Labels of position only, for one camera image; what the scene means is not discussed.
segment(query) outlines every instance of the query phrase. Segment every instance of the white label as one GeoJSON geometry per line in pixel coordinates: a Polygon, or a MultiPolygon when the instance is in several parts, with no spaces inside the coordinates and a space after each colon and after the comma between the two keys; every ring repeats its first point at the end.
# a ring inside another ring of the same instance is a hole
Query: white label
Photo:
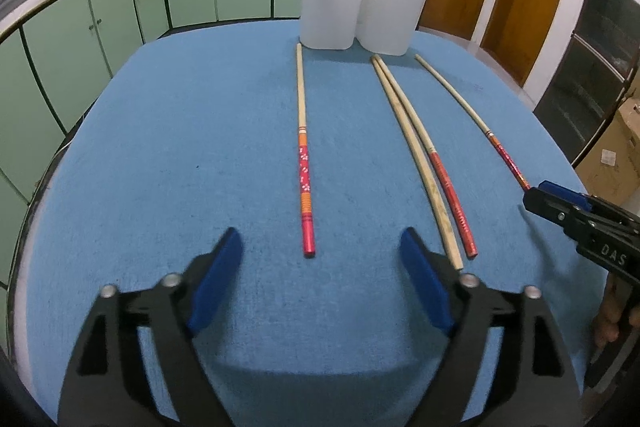
{"type": "Polygon", "coordinates": [[[604,165],[609,165],[611,167],[616,166],[616,153],[613,151],[607,151],[606,149],[602,150],[602,155],[600,156],[600,161],[604,163],[604,165]]]}

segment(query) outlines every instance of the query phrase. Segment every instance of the black utensil handle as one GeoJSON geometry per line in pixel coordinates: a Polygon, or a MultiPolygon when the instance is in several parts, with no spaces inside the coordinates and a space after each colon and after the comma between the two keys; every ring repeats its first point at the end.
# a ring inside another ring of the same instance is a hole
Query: black utensil handle
{"type": "Polygon", "coordinates": [[[598,386],[606,372],[618,357],[620,350],[625,345],[629,334],[631,334],[631,331],[633,330],[629,324],[629,314],[631,309],[633,309],[638,303],[640,303],[640,289],[633,288],[631,295],[626,301],[620,321],[618,322],[618,338],[614,342],[607,344],[607,346],[602,350],[600,356],[587,367],[587,371],[584,375],[584,383],[588,387],[594,389],[598,386]]]}

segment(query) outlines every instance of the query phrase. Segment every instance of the bolt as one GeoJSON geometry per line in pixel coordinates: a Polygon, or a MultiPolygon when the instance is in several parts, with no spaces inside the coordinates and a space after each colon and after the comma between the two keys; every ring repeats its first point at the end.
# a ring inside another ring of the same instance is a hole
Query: bolt
{"type": "Polygon", "coordinates": [[[168,273],[162,277],[162,286],[165,288],[174,288],[182,282],[182,276],[179,273],[168,273]]]}
{"type": "Polygon", "coordinates": [[[460,276],[460,284],[465,288],[476,288],[480,284],[480,280],[472,273],[463,273],[460,276]]]}
{"type": "Polygon", "coordinates": [[[118,288],[116,285],[106,284],[105,286],[100,288],[100,297],[108,299],[109,297],[113,297],[114,295],[116,295],[117,291],[118,288]]]}
{"type": "Polygon", "coordinates": [[[536,288],[535,286],[524,286],[524,295],[529,297],[529,299],[540,299],[542,292],[540,288],[536,288]]]}

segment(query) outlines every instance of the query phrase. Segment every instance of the blue table surface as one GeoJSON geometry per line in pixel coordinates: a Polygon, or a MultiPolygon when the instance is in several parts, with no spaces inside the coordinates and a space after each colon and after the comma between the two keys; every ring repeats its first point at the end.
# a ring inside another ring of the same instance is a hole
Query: blue table surface
{"type": "MultiPolygon", "coordinates": [[[[370,54],[357,43],[305,49],[318,254],[303,258],[297,40],[297,21],[176,34],[140,48],[95,103],[32,231],[28,352],[36,399],[52,417],[99,287],[150,287],[234,226],[245,249],[238,277],[194,345],[236,425],[395,427],[409,418],[446,340],[399,263],[399,235],[413,226],[442,251],[440,236],[370,54]]],[[[524,210],[506,165],[415,52],[475,108],[532,185],[581,183],[534,115],[462,48],[416,33],[404,57],[385,58],[474,232],[480,253],[465,270],[507,291],[541,287],[582,381],[603,270],[524,210]]],[[[141,336],[159,409],[175,417],[150,335],[141,336]]],[[[499,339],[492,331],[467,417],[482,409],[499,339]]]]}

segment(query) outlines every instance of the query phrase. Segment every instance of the blue gripper pad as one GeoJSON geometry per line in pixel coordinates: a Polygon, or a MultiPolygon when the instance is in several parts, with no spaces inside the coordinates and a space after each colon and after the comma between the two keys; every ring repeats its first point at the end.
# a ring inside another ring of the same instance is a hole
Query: blue gripper pad
{"type": "Polygon", "coordinates": [[[236,229],[228,229],[213,249],[214,259],[191,298],[191,316],[187,328],[195,337],[206,328],[225,296],[229,283],[242,259],[242,238],[236,229]]]}
{"type": "Polygon", "coordinates": [[[449,291],[440,280],[436,269],[427,261],[428,256],[438,254],[426,250],[414,229],[405,229],[402,232],[399,250],[402,265],[409,274],[429,322],[449,336],[456,326],[451,313],[449,291]]]}
{"type": "Polygon", "coordinates": [[[540,190],[544,190],[548,194],[556,196],[557,198],[561,198],[564,201],[575,204],[584,211],[591,212],[591,203],[589,203],[587,197],[584,194],[580,194],[580,192],[575,192],[574,190],[570,190],[549,181],[542,182],[538,185],[538,188],[540,190]]]}

